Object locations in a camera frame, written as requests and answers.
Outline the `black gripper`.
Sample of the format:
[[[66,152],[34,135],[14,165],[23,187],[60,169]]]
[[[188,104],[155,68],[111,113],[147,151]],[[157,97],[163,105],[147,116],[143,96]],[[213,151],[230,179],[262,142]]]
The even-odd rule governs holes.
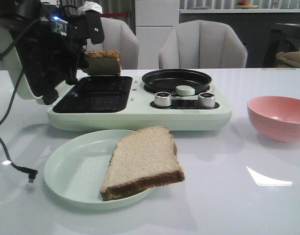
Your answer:
[[[73,16],[68,9],[41,2],[20,2],[16,7],[24,26],[34,24],[16,45],[34,95],[56,95],[61,82],[76,84],[77,70],[89,67],[83,48],[86,40],[90,37],[94,45],[104,41],[100,12]]]

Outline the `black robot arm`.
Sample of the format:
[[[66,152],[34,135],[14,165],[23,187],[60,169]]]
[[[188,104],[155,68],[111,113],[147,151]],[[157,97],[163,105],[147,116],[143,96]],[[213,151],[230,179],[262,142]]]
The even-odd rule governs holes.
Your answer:
[[[85,6],[72,15],[70,8],[39,0],[0,0],[0,59],[21,97],[56,100],[57,86],[77,83],[77,69],[88,67],[87,40],[104,41],[100,12]]]

